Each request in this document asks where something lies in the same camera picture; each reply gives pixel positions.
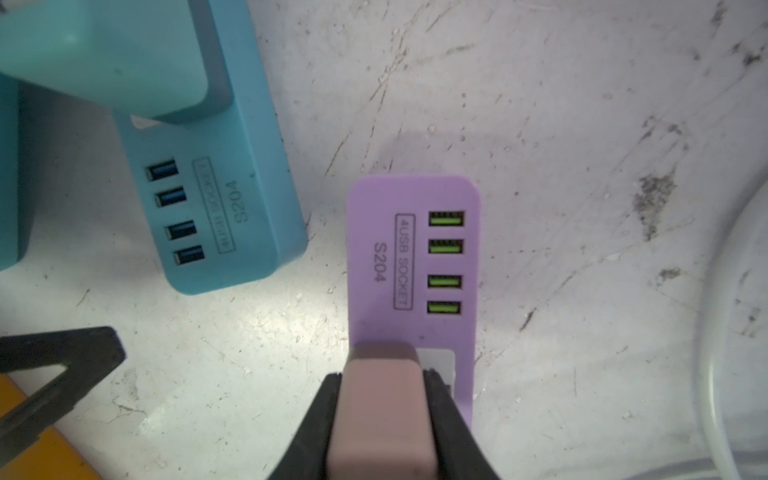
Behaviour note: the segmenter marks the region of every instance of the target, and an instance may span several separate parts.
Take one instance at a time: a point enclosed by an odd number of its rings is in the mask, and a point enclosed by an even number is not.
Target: usb port
[[[187,194],[184,193],[184,187],[176,187],[173,190],[160,192],[154,197],[159,207],[167,207],[168,205],[185,201],[187,199]]]
[[[464,212],[429,212],[430,227],[463,227]]]
[[[429,288],[462,288],[461,275],[430,275],[427,277]]]
[[[150,182],[154,182],[155,180],[160,180],[161,178],[165,177],[173,177],[174,175],[178,174],[179,170],[176,168],[176,161],[173,159],[167,162],[163,162],[162,164],[147,167],[147,176],[149,177]]]
[[[430,240],[430,253],[461,253],[464,251],[464,240]]]
[[[197,228],[194,226],[194,221],[177,223],[170,227],[165,227],[165,233],[168,234],[168,238],[176,240],[177,238],[189,237],[197,233]]]
[[[462,312],[461,302],[427,302],[427,313],[458,315]]]
[[[177,265],[184,265],[185,263],[197,262],[205,258],[203,254],[203,247],[197,245],[196,247],[185,248],[183,250],[177,250],[174,252]]]

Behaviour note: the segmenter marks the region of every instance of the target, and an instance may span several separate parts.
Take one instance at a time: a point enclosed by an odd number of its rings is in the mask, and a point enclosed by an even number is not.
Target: yellow object
[[[0,375],[0,415],[10,412],[27,397],[5,375]],[[0,480],[101,480],[54,427],[40,434],[34,445],[0,468]]]

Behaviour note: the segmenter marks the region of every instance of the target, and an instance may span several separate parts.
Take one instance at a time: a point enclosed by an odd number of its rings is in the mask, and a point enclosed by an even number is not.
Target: scratched white table
[[[0,273],[0,326],[118,330],[127,361],[58,424],[105,478],[266,476],[345,359],[346,192],[389,172],[482,192],[473,430],[502,477],[622,478],[707,454],[697,308],[768,173],[767,3],[250,7],[311,237],[266,280],[174,292],[110,114],[25,89],[35,219]],[[734,447],[766,449],[768,230],[750,255],[721,385]]]

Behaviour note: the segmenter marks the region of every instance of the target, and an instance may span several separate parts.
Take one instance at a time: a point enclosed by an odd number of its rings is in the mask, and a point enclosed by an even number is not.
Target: blue usb charger
[[[0,72],[172,124],[232,101],[208,0],[45,0],[0,15]]]
[[[147,128],[114,115],[166,277],[188,294],[264,278],[307,245],[247,4],[210,10],[232,105]]]

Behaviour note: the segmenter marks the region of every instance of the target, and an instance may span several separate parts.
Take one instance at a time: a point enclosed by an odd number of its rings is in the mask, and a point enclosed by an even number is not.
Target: green usb port
[[[427,313],[458,315],[462,312],[461,302],[427,302]]]
[[[463,227],[464,212],[429,212],[430,227]]]
[[[464,240],[430,240],[430,253],[461,253],[464,251]]]
[[[461,275],[430,275],[427,277],[429,288],[462,288]]]

